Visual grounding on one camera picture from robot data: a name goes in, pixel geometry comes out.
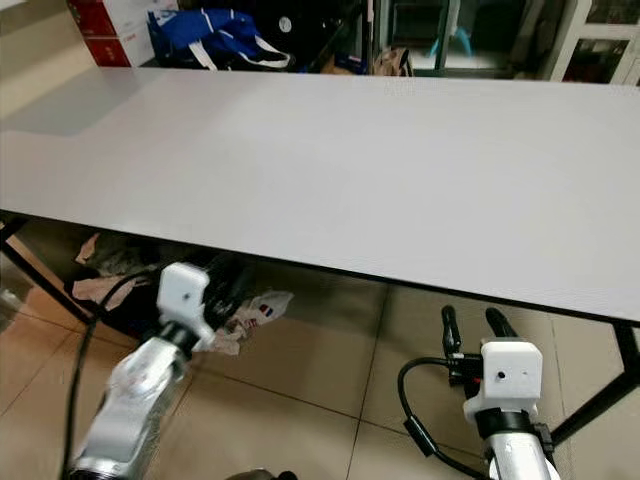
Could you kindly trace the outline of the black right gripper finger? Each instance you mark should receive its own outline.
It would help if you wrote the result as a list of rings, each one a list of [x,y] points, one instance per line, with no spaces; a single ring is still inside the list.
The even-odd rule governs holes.
[[[508,317],[499,308],[486,307],[484,315],[486,324],[492,329],[492,334],[485,338],[485,343],[498,342],[498,340],[522,340],[521,335],[516,332],[509,323]]]
[[[462,338],[460,326],[457,323],[456,310],[452,305],[445,305],[440,310],[442,315],[442,349],[445,358],[460,358],[462,356]]]

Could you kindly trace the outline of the clear plastic bottle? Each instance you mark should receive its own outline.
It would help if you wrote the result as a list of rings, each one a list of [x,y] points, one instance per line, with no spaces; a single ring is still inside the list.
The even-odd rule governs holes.
[[[29,285],[0,285],[1,311],[4,314],[22,311],[27,306]]]

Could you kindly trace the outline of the black rubbish bag with paper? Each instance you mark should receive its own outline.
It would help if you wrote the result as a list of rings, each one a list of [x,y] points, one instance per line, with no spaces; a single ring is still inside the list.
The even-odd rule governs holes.
[[[160,332],[156,306],[160,271],[173,262],[189,262],[209,271],[211,293],[228,294],[236,311],[214,310],[211,352],[239,355],[261,325],[283,317],[294,293],[262,287],[255,264],[238,253],[179,246],[123,234],[92,234],[76,256],[79,271],[67,283],[70,296],[93,312],[108,312],[110,328],[138,339]]]

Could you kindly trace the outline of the dark robot foot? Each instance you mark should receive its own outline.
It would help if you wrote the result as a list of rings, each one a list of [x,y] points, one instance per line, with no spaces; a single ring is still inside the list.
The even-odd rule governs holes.
[[[252,468],[250,471],[230,475],[225,480],[298,480],[298,477],[288,470],[274,474],[274,472],[265,470],[265,468]]]

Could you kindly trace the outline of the blue and white bag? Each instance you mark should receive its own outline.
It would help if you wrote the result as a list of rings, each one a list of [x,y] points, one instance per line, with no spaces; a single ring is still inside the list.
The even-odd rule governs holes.
[[[155,10],[147,28],[160,67],[287,70],[294,63],[260,35],[251,15],[233,9]]]

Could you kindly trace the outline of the brown paper bag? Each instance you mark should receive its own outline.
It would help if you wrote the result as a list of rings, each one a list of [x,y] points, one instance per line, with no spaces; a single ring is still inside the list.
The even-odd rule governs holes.
[[[367,73],[376,77],[413,77],[410,50],[388,47],[371,60]]]

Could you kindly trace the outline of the glass door cabinet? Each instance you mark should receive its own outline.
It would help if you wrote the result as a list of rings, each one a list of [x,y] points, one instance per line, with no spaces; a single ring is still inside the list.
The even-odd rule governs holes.
[[[415,76],[640,87],[640,0],[364,0]]]

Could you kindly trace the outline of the red and white cardboard box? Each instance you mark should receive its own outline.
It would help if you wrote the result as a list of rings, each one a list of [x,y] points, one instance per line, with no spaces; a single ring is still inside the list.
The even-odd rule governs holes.
[[[142,67],[155,58],[148,14],[173,9],[173,0],[67,0],[97,67]]]

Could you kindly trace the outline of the grey table with black frame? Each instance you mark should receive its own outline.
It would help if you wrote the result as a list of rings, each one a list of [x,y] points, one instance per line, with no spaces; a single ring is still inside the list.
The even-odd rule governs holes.
[[[640,87],[104,69],[0,151],[4,212],[640,326]]]

